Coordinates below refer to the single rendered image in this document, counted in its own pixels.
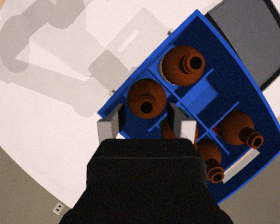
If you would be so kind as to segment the grey rectangular tray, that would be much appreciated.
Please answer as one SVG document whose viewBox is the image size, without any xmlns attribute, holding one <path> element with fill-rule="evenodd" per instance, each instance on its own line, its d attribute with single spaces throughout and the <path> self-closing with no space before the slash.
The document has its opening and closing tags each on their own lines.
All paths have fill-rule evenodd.
<svg viewBox="0 0 280 224">
<path fill-rule="evenodd" d="M 223 0 L 204 16 L 264 92 L 280 76 L 280 13 L 272 0 Z"/>
</svg>

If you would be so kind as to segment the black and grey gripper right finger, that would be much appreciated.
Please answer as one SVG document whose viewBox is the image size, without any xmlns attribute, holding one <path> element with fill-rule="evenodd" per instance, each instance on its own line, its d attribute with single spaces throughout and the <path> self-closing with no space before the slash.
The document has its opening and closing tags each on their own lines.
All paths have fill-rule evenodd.
<svg viewBox="0 0 280 224">
<path fill-rule="evenodd" d="M 196 120 L 187 118 L 174 103 L 167 103 L 167 122 L 177 138 L 189 139 L 194 144 Z"/>
</svg>

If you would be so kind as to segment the blue divided crate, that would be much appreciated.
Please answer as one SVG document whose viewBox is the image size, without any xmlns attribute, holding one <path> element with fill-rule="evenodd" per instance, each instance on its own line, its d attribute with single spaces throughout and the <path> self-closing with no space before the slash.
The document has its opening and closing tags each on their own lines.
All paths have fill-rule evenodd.
<svg viewBox="0 0 280 224">
<path fill-rule="evenodd" d="M 206 63 L 199 80 L 189 86 L 171 84 L 159 73 L 159 63 L 165 53 L 182 44 L 197 49 Z M 154 79 L 176 97 L 161 84 L 167 96 L 166 106 L 161 114 L 151 119 L 139 118 L 130 111 L 127 105 L 129 90 L 112 104 L 141 72 L 143 75 L 138 80 Z M 118 104 L 125 104 L 126 122 L 119 134 L 124 138 L 162 138 L 158 123 L 167 116 L 167 103 L 176 106 L 180 103 L 177 107 L 184 111 L 187 109 L 186 113 L 198 120 L 197 142 L 206 134 L 212 139 L 221 151 L 220 165 L 224 172 L 251 149 L 246 144 L 229 145 L 212 130 L 233 108 L 248 114 L 252 118 L 254 130 L 263 137 L 263 144 L 256 149 L 260 153 L 227 182 L 212 183 L 207 179 L 208 191 L 218 205 L 246 185 L 280 154 L 280 124 L 269 103 L 234 50 L 198 9 L 145 59 L 97 114 L 106 118 Z"/>
</svg>

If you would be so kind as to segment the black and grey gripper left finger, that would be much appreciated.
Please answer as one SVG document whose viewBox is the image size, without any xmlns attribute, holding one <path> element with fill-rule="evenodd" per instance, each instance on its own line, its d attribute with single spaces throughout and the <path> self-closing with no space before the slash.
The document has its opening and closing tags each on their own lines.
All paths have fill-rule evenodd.
<svg viewBox="0 0 280 224">
<path fill-rule="evenodd" d="M 99 145 L 105 139 L 116 138 L 125 121 L 125 104 L 118 104 L 105 119 L 99 119 L 96 122 Z"/>
</svg>

